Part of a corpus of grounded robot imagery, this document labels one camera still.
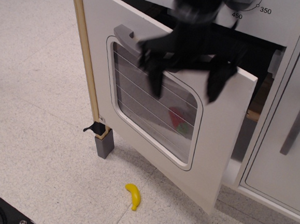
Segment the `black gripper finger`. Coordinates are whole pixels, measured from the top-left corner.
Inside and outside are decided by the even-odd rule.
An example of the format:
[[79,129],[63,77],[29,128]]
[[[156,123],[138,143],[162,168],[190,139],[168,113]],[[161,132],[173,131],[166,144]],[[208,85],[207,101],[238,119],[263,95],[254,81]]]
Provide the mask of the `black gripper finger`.
[[163,73],[164,69],[161,67],[151,66],[148,68],[148,80],[153,95],[157,98],[161,97],[163,86]]
[[226,82],[236,74],[237,67],[231,63],[218,63],[215,64],[209,73],[207,81],[207,98],[208,102],[215,102],[222,90],[224,89]]

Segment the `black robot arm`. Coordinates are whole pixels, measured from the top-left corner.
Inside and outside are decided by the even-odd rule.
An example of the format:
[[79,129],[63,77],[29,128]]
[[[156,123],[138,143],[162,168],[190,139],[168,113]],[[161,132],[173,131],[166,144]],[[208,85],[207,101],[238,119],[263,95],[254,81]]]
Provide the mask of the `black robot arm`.
[[153,95],[161,97],[163,72],[198,69],[209,72],[206,96],[214,102],[236,74],[246,52],[227,32],[216,33],[214,21],[222,4],[231,0],[174,0],[176,26],[170,34],[139,41],[139,64],[148,74]]

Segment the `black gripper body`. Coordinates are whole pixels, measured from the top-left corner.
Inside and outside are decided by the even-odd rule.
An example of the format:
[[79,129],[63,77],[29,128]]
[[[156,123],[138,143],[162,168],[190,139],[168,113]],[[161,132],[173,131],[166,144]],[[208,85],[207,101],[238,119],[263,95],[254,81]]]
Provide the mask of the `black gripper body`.
[[231,37],[233,31],[213,23],[178,22],[167,35],[139,41],[138,63],[144,70],[199,69],[231,77],[246,53],[246,45]]

